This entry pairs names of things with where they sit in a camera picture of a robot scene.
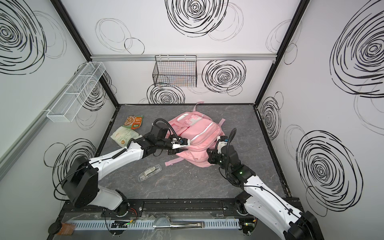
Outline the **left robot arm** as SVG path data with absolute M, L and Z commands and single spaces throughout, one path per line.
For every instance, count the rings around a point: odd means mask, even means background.
M 178 136 L 169 124 L 154 123 L 149 133 L 130 139 L 127 146 L 120 150 L 96 158 L 75 159 L 59 186 L 76 208 L 98 206 L 123 217 L 131 211 L 128 199 L 121 191 L 100 186 L 99 181 L 113 171 L 144 159 L 157 150 L 176 154 L 189 145 L 190 140 Z

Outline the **clear plastic packet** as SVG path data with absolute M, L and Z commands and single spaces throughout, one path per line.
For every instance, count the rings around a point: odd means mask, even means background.
M 161 170 L 162 170 L 161 165 L 155 165 L 155 166 L 149 167 L 145 171 L 143 171 L 141 174 L 139 174 L 138 181 L 143 182 L 146 179 L 152 177 L 153 175 L 156 175 Z

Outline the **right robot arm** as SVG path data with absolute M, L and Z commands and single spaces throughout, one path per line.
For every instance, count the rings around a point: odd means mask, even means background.
M 256 173 L 241 163 L 233 146 L 221 150 L 208 149 L 208 162 L 222 167 L 228 181 L 234 180 L 242 192 L 241 205 L 282 240 L 323 240 L 317 218 L 302 212 L 273 192 Z

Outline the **pink student backpack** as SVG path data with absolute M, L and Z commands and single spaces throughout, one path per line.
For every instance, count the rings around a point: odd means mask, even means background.
M 170 166 L 183 160 L 200 167 L 207 168 L 211 164 L 208 162 L 208 149 L 213 149 L 218 138 L 224 136 L 222 125 L 226 121 L 221 119 L 215 123 L 209 116 L 202 114 L 194 107 L 191 112 L 185 112 L 169 121 L 169 124 L 176 131 L 176 134 L 188 139 L 190 145 L 177 153 L 178 158 L 165 163 Z

